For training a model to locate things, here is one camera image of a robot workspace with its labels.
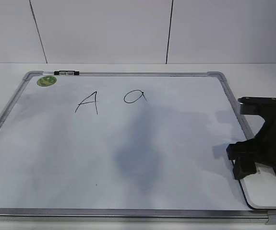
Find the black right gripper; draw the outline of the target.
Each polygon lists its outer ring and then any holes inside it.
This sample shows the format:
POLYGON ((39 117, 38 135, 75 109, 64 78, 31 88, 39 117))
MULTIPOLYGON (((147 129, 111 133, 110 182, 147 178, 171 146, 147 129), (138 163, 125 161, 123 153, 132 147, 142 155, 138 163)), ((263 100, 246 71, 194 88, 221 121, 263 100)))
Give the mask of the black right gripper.
POLYGON ((235 180, 257 173, 255 162, 272 167, 276 174, 276 115, 262 118, 264 124, 254 137, 256 154, 253 141, 236 142, 226 148, 228 159, 234 161, 232 172, 235 180))

